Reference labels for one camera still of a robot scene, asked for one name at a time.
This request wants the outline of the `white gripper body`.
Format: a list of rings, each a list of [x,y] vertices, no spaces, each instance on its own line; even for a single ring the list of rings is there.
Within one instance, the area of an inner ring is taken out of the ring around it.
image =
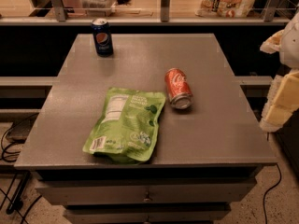
[[[280,62],[299,69],[299,13],[286,25],[280,40]]]

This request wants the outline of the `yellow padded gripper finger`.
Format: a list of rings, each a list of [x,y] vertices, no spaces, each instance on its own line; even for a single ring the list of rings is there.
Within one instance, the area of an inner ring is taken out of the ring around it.
[[[280,41],[281,37],[283,35],[283,30],[280,30],[273,35],[271,35],[267,40],[265,40],[261,46],[260,51],[273,54],[275,52],[278,52],[280,50]]]
[[[299,71],[291,71],[285,76],[276,75],[267,94],[267,102],[263,107],[261,129],[268,133],[276,132],[298,109]]]

